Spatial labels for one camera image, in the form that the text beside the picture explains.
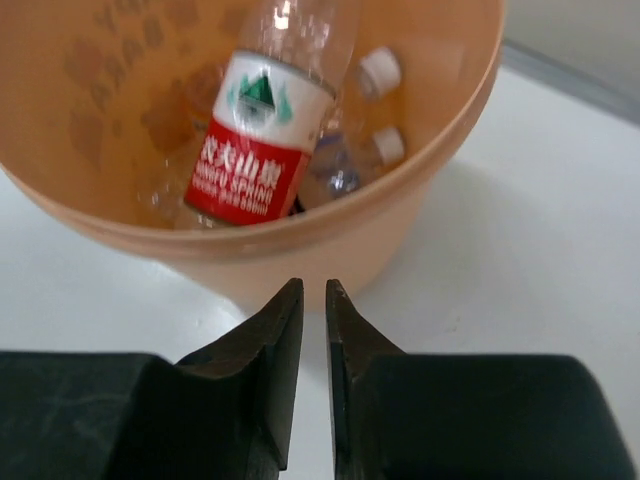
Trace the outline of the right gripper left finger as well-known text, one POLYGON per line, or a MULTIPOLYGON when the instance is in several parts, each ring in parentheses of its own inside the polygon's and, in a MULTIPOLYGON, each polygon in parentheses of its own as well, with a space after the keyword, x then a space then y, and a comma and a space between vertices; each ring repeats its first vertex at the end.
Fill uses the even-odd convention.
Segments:
POLYGON ((275 479, 287 468, 304 287, 176 363, 142 353, 1 356, 5 479, 275 479))

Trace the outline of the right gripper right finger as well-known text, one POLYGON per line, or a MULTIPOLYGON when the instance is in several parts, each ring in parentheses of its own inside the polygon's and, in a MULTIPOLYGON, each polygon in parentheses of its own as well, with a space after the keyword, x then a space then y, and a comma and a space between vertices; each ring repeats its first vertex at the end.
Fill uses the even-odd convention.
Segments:
POLYGON ((326 284, 338 479, 633 479, 603 392, 553 354, 416 354, 326 284))

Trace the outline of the orange juice bottle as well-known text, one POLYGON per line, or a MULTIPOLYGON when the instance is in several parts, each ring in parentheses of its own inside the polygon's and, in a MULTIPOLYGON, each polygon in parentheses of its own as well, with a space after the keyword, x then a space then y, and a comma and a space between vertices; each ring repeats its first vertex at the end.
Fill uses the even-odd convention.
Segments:
POLYGON ((184 145, 207 128, 220 85, 221 77, 211 72, 194 73, 171 84, 165 121, 169 149, 184 145))

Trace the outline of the clear unlabeled plastic bottle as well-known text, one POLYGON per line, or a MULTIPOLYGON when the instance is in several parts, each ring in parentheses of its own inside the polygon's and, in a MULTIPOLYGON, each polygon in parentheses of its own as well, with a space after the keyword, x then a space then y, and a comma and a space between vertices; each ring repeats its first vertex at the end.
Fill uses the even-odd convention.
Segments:
POLYGON ((381 46, 357 61, 351 77, 364 99, 377 100, 396 89, 403 75, 394 51, 381 46))

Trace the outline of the red label water bottle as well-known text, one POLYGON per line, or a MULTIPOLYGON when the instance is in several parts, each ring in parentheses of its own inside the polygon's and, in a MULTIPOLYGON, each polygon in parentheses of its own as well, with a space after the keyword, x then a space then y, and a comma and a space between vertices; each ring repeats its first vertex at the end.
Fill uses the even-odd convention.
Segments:
POLYGON ((248 226, 287 216, 358 34, 359 1, 260 1, 225 68, 171 228, 248 226))

